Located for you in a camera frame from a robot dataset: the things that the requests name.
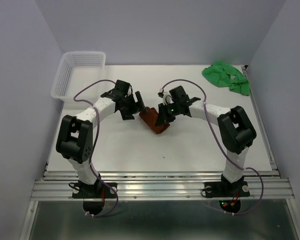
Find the brown microfiber towel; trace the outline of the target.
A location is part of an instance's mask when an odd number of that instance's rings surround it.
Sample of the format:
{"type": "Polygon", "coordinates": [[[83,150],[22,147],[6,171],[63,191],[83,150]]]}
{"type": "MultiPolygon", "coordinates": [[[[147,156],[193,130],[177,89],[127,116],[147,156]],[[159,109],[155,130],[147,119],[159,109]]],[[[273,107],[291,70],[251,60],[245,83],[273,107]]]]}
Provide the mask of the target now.
{"type": "Polygon", "coordinates": [[[159,113],[154,107],[146,107],[145,110],[142,110],[139,113],[139,117],[156,135],[163,133],[170,126],[169,123],[164,123],[163,125],[156,126],[159,113]]]}

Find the green microfiber towel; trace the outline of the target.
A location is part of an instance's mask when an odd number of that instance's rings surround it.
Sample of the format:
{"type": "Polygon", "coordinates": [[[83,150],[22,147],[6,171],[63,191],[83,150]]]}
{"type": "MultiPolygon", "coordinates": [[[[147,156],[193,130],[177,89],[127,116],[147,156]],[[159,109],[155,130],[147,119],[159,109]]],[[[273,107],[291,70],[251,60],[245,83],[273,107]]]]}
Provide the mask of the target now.
{"type": "Polygon", "coordinates": [[[202,76],[218,88],[228,88],[231,92],[243,96],[250,95],[250,82],[237,68],[222,61],[206,67],[202,76]]]}

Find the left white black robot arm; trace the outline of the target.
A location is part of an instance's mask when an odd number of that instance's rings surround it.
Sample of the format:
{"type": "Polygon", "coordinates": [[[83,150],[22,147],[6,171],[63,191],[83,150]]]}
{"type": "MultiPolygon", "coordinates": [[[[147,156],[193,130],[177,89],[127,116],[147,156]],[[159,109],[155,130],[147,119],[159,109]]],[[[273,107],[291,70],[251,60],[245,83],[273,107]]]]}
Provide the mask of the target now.
{"type": "Polygon", "coordinates": [[[133,120],[134,115],[146,109],[141,93],[133,92],[128,82],[117,80],[98,80],[81,91],[73,100],[76,103],[87,103],[89,107],[76,115],[65,115],[60,124],[56,141],[56,151],[67,159],[74,168],[79,182],[84,184],[84,191],[90,197],[101,193],[101,177],[94,169],[92,156],[100,133],[100,123],[116,112],[122,120],[133,120]],[[92,103],[79,99],[79,95],[102,82],[114,84],[114,88],[104,92],[92,103]]]}

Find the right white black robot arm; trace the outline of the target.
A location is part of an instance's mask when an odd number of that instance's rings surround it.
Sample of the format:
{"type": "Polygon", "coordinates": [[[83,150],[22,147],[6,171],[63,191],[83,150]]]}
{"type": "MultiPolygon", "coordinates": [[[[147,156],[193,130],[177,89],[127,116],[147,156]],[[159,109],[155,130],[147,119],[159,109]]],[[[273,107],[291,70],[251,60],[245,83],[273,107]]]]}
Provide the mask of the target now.
{"type": "Polygon", "coordinates": [[[207,104],[199,97],[186,94],[182,86],[169,92],[160,89],[158,96],[162,103],[158,105],[158,117],[155,126],[173,122],[176,116],[207,121],[212,135],[226,158],[220,182],[221,192],[232,195],[238,190],[238,183],[243,177],[244,163],[249,147],[257,136],[248,115],[241,106],[233,108],[207,104]]]}

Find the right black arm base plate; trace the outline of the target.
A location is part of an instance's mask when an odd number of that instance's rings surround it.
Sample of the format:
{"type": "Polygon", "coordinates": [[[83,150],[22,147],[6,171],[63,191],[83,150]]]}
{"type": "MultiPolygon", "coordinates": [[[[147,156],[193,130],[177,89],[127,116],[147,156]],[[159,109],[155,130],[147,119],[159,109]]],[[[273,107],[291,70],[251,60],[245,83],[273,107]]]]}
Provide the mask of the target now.
{"type": "Polygon", "coordinates": [[[232,198],[232,197],[249,197],[250,191],[248,183],[226,183],[221,181],[205,182],[201,190],[201,195],[205,198],[232,198]]]}

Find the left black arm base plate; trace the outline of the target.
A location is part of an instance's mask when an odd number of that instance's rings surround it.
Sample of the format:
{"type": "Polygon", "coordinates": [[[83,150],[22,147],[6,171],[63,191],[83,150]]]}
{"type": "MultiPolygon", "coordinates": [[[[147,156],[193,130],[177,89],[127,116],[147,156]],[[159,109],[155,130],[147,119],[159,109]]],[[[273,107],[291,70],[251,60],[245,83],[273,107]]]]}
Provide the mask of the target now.
{"type": "Polygon", "coordinates": [[[115,199],[113,190],[97,181],[93,185],[81,181],[70,182],[68,186],[72,189],[73,199],[115,199]]]}

